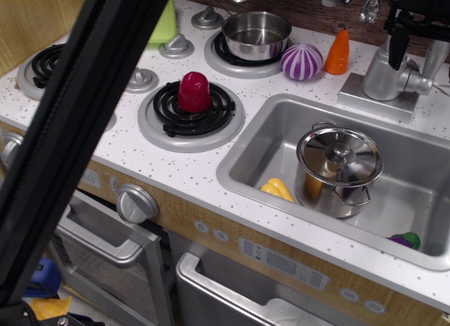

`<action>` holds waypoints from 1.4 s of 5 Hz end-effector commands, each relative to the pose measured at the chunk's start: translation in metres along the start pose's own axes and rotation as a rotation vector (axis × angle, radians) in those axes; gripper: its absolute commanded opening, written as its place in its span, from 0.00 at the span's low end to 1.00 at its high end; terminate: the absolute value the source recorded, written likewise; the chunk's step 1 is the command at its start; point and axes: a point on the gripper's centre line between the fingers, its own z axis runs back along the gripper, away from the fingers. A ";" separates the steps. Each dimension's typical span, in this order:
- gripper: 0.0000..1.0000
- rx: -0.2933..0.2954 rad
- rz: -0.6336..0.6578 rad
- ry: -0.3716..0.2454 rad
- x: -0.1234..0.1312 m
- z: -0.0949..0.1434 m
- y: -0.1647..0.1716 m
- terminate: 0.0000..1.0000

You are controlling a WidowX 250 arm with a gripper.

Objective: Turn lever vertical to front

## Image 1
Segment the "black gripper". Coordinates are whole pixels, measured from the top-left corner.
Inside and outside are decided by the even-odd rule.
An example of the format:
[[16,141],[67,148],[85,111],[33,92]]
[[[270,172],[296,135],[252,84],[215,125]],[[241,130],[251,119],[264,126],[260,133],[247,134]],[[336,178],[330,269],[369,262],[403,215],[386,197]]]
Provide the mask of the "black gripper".
[[390,0],[384,30],[390,35],[389,65],[399,70],[410,36],[449,42],[449,0]]

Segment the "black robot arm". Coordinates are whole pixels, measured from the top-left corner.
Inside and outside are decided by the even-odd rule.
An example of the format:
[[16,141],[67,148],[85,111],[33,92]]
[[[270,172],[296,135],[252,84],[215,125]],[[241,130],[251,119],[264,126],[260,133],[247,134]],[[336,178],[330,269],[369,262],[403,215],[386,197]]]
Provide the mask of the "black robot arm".
[[250,85],[250,122],[233,145],[198,157],[167,152],[138,132],[125,82],[166,0],[86,0],[61,66],[37,108],[1,191],[7,292],[24,289],[87,167],[140,181],[161,207],[157,224],[365,325],[448,325],[449,247],[437,256],[391,242],[236,180],[313,123],[368,134],[386,156],[369,213],[378,226],[407,212],[449,217],[449,144],[434,136],[280,93],[283,79]]

